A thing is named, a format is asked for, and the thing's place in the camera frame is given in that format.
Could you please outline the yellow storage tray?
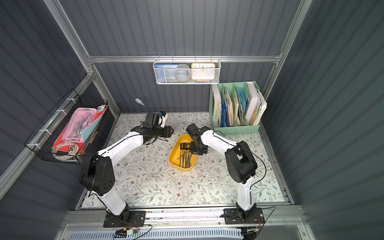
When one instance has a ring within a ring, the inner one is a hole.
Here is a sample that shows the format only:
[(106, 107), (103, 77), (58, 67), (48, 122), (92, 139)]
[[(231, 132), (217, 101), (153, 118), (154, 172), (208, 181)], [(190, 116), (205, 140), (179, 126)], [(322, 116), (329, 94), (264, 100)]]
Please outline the yellow storage tray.
[(189, 146), (191, 142), (192, 138), (188, 134), (179, 136), (168, 157), (168, 161), (172, 167), (186, 172), (193, 168), (197, 160), (197, 155), (192, 154), (189, 150), (182, 150), (181, 148), (182, 144)]

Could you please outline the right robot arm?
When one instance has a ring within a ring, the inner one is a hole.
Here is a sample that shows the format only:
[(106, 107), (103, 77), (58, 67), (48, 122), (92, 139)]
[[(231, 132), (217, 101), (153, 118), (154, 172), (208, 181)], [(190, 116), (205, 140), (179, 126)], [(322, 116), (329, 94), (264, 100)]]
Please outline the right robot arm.
[(252, 185), (258, 165), (249, 145), (244, 141), (230, 141), (206, 126), (198, 128), (190, 124), (186, 131), (192, 138), (189, 147), (192, 154), (202, 156), (212, 148), (225, 157), (229, 175), (238, 184), (238, 215), (245, 218), (252, 215), (257, 208), (252, 199)]

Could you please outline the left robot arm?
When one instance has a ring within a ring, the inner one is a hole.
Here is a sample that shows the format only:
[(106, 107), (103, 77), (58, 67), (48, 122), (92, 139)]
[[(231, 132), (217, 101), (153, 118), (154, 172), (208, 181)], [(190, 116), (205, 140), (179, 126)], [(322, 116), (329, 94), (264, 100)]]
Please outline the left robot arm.
[(128, 221), (130, 208), (114, 187), (115, 166), (133, 150), (149, 145), (151, 140), (170, 138), (175, 130), (166, 125), (167, 118), (167, 113), (163, 111), (148, 113), (139, 126), (82, 163), (80, 184), (96, 195), (105, 205), (107, 213), (120, 222)]

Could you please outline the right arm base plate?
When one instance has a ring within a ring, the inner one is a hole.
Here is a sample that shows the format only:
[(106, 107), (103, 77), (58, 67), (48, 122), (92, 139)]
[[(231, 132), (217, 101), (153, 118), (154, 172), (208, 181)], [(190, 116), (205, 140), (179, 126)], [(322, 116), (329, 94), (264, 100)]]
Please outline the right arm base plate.
[(228, 208), (224, 209), (221, 215), (225, 219), (227, 225), (239, 224), (256, 224), (261, 225), (265, 223), (265, 216), (261, 208), (250, 209), (243, 211), (242, 209)]

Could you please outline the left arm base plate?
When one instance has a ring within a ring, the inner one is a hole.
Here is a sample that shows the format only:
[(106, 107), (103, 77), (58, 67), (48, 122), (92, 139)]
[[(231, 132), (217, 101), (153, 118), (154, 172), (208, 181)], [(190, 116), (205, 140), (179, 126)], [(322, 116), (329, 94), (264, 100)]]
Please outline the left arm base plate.
[(106, 212), (104, 228), (128, 228), (143, 227), (146, 218), (145, 211), (125, 211), (121, 215), (115, 216), (110, 212)]

